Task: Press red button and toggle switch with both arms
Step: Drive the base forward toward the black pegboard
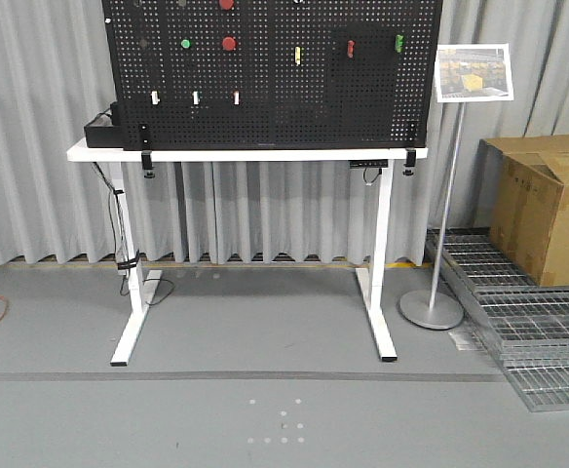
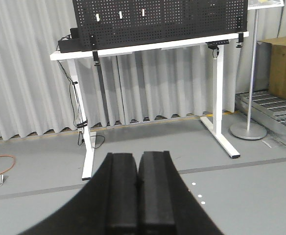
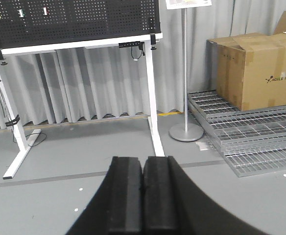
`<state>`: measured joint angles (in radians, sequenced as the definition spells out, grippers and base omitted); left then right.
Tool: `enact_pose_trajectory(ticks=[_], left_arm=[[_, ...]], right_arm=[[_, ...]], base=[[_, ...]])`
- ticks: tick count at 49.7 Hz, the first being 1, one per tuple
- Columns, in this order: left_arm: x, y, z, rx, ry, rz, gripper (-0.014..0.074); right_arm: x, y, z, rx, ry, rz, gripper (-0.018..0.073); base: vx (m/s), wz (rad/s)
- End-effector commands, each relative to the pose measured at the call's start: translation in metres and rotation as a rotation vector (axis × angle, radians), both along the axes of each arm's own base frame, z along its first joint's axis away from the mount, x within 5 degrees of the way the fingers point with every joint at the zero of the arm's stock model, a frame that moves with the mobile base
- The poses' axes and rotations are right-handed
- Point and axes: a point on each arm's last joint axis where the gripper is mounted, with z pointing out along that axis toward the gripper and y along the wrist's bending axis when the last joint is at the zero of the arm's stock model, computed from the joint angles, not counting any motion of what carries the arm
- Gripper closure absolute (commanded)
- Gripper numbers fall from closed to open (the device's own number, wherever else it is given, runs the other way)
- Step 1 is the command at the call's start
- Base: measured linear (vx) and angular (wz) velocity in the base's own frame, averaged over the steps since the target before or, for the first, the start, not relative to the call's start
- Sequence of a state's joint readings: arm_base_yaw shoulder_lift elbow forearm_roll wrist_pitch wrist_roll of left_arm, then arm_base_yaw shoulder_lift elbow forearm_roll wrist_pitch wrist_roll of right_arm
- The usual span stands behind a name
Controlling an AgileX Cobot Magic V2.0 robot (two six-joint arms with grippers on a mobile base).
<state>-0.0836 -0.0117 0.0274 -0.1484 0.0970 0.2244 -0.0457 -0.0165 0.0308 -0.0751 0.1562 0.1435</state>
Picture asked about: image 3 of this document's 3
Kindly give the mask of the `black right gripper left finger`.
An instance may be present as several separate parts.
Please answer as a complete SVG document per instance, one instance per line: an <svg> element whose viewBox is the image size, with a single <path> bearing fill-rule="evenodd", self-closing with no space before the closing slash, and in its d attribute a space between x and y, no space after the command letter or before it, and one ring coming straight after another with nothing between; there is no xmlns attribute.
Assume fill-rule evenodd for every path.
<svg viewBox="0 0 286 235"><path fill-rule="evenodd" d="M107 174L69 235L141 235L142 167L138 158L113 157Z"/></svg>

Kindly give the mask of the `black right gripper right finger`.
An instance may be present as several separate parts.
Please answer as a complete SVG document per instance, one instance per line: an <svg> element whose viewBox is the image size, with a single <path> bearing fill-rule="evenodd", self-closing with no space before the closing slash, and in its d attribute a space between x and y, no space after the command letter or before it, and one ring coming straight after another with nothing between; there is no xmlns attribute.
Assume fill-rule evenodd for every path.
<svg viewBox="0 0 286 235"><path fill-rule="evenodd" d="M143 170L147 235L263 235L209 197L172 157L150 156Z"/></svg>

